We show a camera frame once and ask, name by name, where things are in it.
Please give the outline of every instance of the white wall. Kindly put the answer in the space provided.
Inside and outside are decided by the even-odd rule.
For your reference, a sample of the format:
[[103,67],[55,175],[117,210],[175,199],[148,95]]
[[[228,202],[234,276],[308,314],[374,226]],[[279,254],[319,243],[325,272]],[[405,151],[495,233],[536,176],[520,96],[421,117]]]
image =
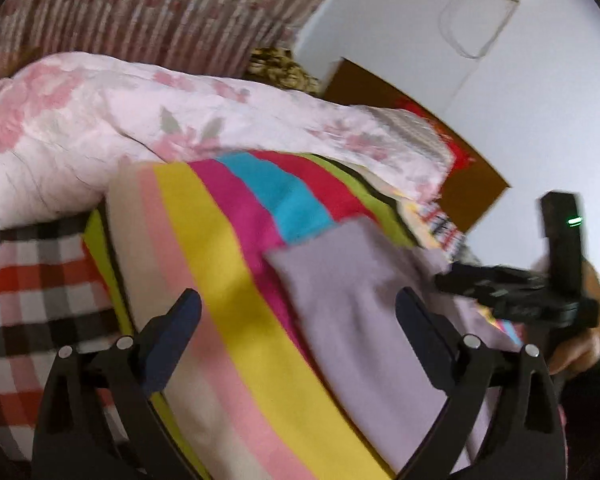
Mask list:
[[[582,194],[587,253],[600,270],[600,10],[593,0],[521,0],[491,51],[460,57],[438,30],[451,0],[329,0],[297,57],[325,76],[347,57],[439,115],[512,189],[470,233],[488,264],[529,266],[544,251],[536,198]],[[454,31],[477,51],[505,0],[467,0]]]

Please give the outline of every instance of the person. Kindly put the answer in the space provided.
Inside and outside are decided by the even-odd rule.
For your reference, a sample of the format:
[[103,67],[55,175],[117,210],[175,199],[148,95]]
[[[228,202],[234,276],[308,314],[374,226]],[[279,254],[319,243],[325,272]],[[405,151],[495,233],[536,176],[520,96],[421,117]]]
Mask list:
[[[600,282],[586,262],[586,293],[600,303]],[[548,360],[551,375],[566,371],[560,403],[566,418],[568,478],[600,480],[600,324],[558,345]]]

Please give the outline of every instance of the black sleeve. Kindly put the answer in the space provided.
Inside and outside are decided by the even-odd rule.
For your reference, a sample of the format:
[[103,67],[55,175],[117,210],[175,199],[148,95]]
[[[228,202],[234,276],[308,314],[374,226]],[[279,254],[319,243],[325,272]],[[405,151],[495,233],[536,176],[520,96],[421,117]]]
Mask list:
[[600,361],[566,383],[560,402],[567,419],[569,468],[576,472],[600,451]]

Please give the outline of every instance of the human hand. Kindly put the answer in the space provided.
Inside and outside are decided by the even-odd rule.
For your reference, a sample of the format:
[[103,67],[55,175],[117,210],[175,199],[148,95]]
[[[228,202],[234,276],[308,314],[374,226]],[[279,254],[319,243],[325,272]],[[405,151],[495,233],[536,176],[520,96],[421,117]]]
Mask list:
[[567,370],[570,378],[589,370],[600,360],[600,332],[590,328],[558,345],[549,359],[549,373]]

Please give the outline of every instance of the striped curtain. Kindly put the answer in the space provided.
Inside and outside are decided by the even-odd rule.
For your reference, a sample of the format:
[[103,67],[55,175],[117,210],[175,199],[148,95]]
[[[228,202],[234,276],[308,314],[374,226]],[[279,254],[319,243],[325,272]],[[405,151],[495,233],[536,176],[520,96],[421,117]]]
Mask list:
[[6,0],[0,77],[74,50],[240,77],[254,46],[289,46],[322,1]]

